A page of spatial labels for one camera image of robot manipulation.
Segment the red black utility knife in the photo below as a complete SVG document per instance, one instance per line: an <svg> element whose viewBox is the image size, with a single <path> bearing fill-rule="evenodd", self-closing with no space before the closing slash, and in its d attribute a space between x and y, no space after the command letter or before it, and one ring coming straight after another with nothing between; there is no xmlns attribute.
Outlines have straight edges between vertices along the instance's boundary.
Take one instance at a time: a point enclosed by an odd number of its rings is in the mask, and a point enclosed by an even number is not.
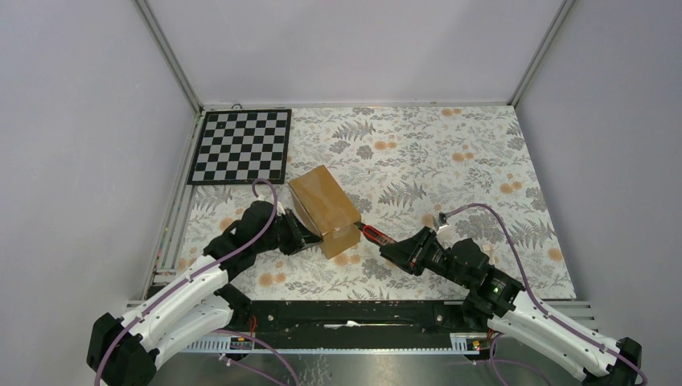
<svg viewBox="0 0 682 386"><path fill-rule="evenodd" d="M396 241L391 238L390 236L385 235L384 233L380 232L376 228L366 225L363 222L357 222L355 223L355 226L359 229L360 233L362 236L370 241L371 243L378 245L378 246L385 246L389 244L395 244Z"/></svg>

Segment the brown cardboard express box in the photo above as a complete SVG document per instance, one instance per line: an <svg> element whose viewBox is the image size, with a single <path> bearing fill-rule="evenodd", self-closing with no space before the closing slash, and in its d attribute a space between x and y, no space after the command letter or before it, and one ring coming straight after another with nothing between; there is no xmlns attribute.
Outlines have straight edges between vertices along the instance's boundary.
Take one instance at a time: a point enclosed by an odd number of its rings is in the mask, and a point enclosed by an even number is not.
<svg viewBox="0 0 682 386"><path fill-rule="evenodd" d="M361 214L325 166L292 179L289 188L302 222L322 239L319 247L326 259L360 242L356 224Z"/></svg>

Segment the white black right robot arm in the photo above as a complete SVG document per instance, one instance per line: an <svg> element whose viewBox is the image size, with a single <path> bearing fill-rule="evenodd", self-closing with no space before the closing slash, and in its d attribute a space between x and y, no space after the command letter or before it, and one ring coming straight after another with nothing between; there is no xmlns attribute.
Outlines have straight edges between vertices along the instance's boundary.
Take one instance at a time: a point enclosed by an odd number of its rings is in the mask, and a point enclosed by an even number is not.
<svg viewBox="0 0 682 386"><path fill-rule="evenodd" d="M473 240L444 247L437 233L424 227L401 241L378 236L376 244L383 258L406 273L429 270L467 290L457 320L469 330L488 328L514 338L584 385L634 385L644 379L636 341L609 338L560 313L492 265Z"/></svg>

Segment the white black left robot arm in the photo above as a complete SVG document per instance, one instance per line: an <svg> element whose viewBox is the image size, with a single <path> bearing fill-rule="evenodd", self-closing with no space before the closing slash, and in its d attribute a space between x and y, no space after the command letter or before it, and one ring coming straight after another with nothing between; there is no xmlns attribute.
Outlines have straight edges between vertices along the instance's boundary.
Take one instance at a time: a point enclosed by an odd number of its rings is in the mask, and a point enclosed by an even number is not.
<svg viewBox="0 0 682 386"><path fill-rule="evenodd" d="M252 202L184 274L122 316L106 313L94 322L86 363L96 373L95 383L147 385L169 358L197 339L225 326L242 329L250 311L228 283L260 253L290 256L321 241L293 210Z"/></svg>

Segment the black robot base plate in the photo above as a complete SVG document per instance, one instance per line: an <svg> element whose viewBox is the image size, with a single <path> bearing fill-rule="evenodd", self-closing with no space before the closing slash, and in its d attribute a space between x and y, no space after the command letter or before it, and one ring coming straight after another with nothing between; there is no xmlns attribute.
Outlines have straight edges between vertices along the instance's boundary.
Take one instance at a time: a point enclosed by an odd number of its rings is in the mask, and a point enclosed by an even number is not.
<svg viewBox="0 0 682 386"><path fill-rule="evenodd" d="M251 301L238 306L227 331L277 350L451 349L459 336L485 339L490 329L448 301Z"/></svg>

